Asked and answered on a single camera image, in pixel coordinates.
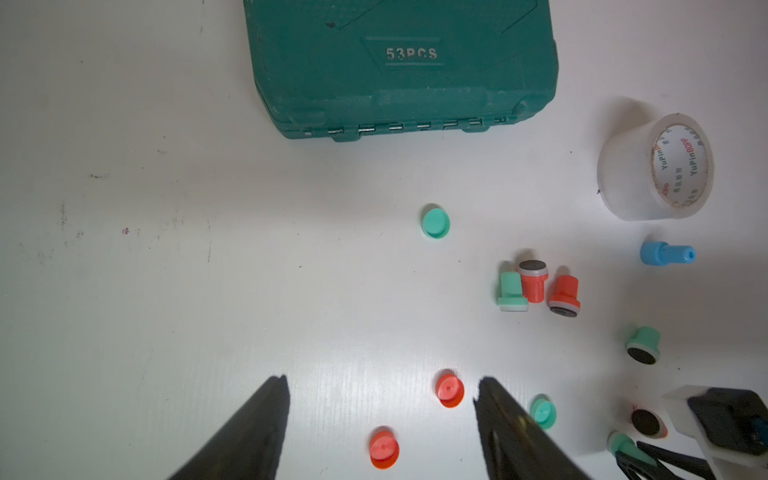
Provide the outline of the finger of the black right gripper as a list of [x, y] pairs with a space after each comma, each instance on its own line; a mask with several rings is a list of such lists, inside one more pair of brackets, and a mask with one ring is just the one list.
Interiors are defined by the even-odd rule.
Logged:
[[678, 466], [684, 460], [684, 456], [677, 453], [648, 453], [656, 462], [656, 466], [645, 464], [644, 462], [633, 459], [624, 453], [619, 452], [616, 456], [616, 463], [625, 473], [628, 479], [677, 479], [667, 467], [662, 465], [663, 461]]
[[649, 455], [654, 466], [637, 467], [637, 473], [645, 479], [678, 479], [668, 465], [677, 467], [701, 479], [715, 480], [716, 477], [706, 460], [656, 447], [645, 442], [638, 442], [638, 448]]

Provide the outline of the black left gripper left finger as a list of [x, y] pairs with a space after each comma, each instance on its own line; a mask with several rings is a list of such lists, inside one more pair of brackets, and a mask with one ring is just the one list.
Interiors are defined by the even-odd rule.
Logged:
[[274, 479], [287, 429], [286, 376], [271, 376], [171, 477]]

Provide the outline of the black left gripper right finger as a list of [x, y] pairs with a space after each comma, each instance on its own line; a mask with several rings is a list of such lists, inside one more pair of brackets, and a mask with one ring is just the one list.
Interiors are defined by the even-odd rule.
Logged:
[[473, 404], [491, 479], [587, 477], [495, 378], [480, 380]]

